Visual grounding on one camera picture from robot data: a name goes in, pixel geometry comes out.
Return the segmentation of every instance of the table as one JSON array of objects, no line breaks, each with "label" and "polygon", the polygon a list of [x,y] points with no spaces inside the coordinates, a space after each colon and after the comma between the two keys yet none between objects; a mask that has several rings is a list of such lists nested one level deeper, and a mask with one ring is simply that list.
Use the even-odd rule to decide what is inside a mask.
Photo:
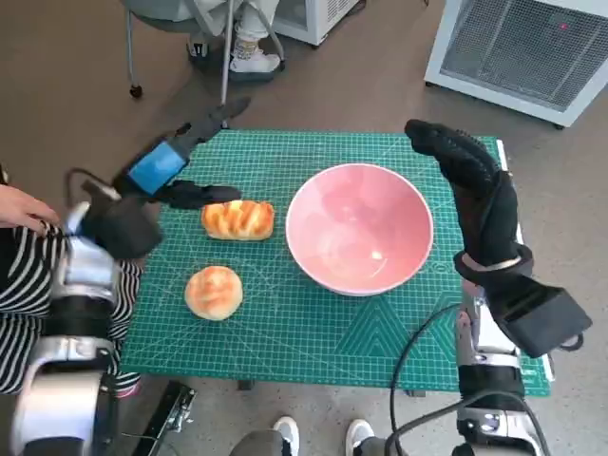
[{"label": "table", "polygon": [[[481,138],[499,159],[499,142]],[[347,297],[316,285],[293,262],[285,216],[295,191],[316,172],[370,162],[409,179],[433,215],[433,248],[406,284],[373,297]],[[180,179],[230,184],[244,198],[275,206],[275,233],[263,242],[210,239],[199,211],[163,207],[164,241],[149,257],[123,348],[125,371],[246,380],[387,387],[409,336],[434,311],[457,303],[462,249],[447,182],[434,159],[403,134],[224,130],[200,145]],[[195,317],[183,301],[188,278],[208,265],[241,277],[244,301],[228,320]],[[401,373],[406,390],[457,390],[454,313],[435,322]],[[523,360],[528,394],[546,395],[541,360]]]}]

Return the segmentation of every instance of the bowl rim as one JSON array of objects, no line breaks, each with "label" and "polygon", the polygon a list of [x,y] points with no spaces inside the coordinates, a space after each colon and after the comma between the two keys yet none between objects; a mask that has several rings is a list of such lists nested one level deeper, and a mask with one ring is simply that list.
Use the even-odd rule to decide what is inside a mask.
[{"label": "bowl rim", "polygon": [[[322,176],[323,174],[326,174],[330,171],[333,171],[335,169],[338,168],[344,168],[344,167],[349,167],[349,166],[361,166],[361,167],[370,167],[370,168],[377,168],[380,169],[382,171],[385,171],[387,173],[392,174],[393,176],[397,177],[400,181],[402,181],[405,185],[407,185],[410,189],[412,189],[414,191],[414,193],[418,196],[418,198],[420,199],[420,201],[423,203],[423,205],[425,206],[426,212],[427,212],[427,217],[428,217],[428,221],[429,221],[429,228],[430,228],[430,237],[428,238],[428,244],[427,244],[427,248],[425,251],[425,254],[422,256],[421,260],[418,262],[418,264],[416,265],[416,267],[414,268],[413,272],[409,275],[407,275],[405,278],[403,279],[399,279],[393,283],[391,283],[389,286],[386,287],[382,287],[382,288],[377,288],[377,289],[356,289],[356,290],[346,290],[346,289],[341,289],[341,288],[335,288],[334,286],[330,286],[327,282],[325,282],[324,280],[318,278],[316,275],[312,274],[306,267],[304,267],[304,265],[302,265],[297,258],[295,257],[294,254],[294,250],[292,249],[292,243],[290,240],[290,215],[292,213],[292,209],[294,208],[294,201],[297,199],[297,197],[300,195],[300,193],[302,193],[306,187],[308,185],[311,184],[312,181],[314,181],[316,178]],[[418,190],[416,188],[416,186],[411,183],[409,180],[407,180],[406,178],[404,178],[402,175],[400,175],[399,173],[392,171],[391,169],[385,168],[384,166],[379,166],[377,164],[372,164],[372,163],[362,163],[362,162],[351,162],[351,163],[343,163],[343,164],[338,164],[335,166],[330,166],[329,168],[325,168],[321,171],[319,171],[318,173],[310,176],[301,186],[300,188],[297,189],[297,191],[294,194],[294,197],[292,198],[291,202],[289,203],[289,208],[287,209],[287,216],[285,217],[285,237],[287,238],[287,247],[289,248],[289,252],[292,255],[292,258],[294,259],[295,263],[297,264],[297,266],[304,271],[304,273],[306,273],[306,275],[308,277],[310,277],[312,280],[314,280],[316,283],[322,285],[323,287],[327,288],[328,290],[331,290],[333,292],[336,292],[340,295],[347,295],[347,296],[372,296],[372,295],[380,295],[381,293],[385,293],[389,290],[392,290],[394,288],[397,288],[400,285],[403,285],[404,283],[406,283],[408,280],[410,280],[412,277],[414,277],[416,274],[418,274],[418,271],[420,271],[420,269],[425,265],[425,263],[428,260],[428,256],[430,255],[430,251],[432,249],[433,246],[433,240],[435,238],[435,226],[434,226],[434,222],[433,222],[433,215],[430,212],[430,208],[428,207],[428,203],[427,200],[425,199],[425,197],[422,195],[422,193],[420,193],[420,190]]]}]

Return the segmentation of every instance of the human hand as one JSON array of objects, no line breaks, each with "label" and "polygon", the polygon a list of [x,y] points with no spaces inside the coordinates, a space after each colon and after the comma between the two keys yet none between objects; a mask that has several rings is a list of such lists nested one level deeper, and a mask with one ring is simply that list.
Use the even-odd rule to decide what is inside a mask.
[{"label": "human hand", "polygon": [[21,190],[0,185],[0,228],[25,226],[39,235],[45,233],[41,220],[59,224],[59,217],[50,207]]},{"label": "human hand", "polygon": [[451,184],[466,253],[483,266],[516,258],[517,195],[485,146],[439,123],[410,120],[406,134],[416,152],[439,163]]}]

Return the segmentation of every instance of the toy bread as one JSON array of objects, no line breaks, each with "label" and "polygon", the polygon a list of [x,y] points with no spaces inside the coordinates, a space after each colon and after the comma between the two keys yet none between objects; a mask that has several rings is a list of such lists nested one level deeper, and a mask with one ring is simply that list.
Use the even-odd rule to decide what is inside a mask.
[{"label": "toy bread", "polygon": [[243,300],[237,273],[224,266],[209,266],[190,277],[184,298],[190,310],[207,320],[225,320]]},{"label": "toy bread", "polygon": [[208,204],[202,208],[201,222],[211,238],[263,240],[273,233],[275,208],[266,201]]}]

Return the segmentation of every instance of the gray floor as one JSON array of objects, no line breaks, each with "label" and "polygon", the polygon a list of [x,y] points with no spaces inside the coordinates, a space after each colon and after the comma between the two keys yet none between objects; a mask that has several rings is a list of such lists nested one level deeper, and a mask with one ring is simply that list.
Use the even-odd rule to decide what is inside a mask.
[{"label": "gray floor", "polygon": [[[400,131],[411,117],[501,137],[519,189],[526,241],[537,275],[566,286],[595,320],[584,351],[556,353],[558,382],[547,399],[532,399],[554,454],[596,455],[608,445],[605,257],[608,193],[604,92],[563,132],[547,123],[422,83],[442,2],[379,0],[312,51],[285,39],[286,72],[253,93],[234,126]],[[124,70],[123,12],[118,1],[9,2],[0,28],[0,156],[17,185],[65,211],[62,174],[85,166],[105,177],[159,132],[178,126],[217,101],[218,78],[193,72],[183,36],[136,26],[136,63],[145,90],[134,103]],[[343,451],[349,420],[367,417],[389,431],[388,396],[379,389],[260,384],[235,393],[234,384],[186,379],[199,390],[192,418],[171,441],[181,455],[227,455],[248,430],[281,413],[300,423],[301,454]],[[150,378],[124,410],[123,430],[137,431],[166,379]],[[400,420],[455,400],[398,397]],[[3,398],[0,428],[10,415]],[[453,417],[404,439],[415,454],[449,454],[458,442]],[[127,454],[128,443],[121,450]]]}]

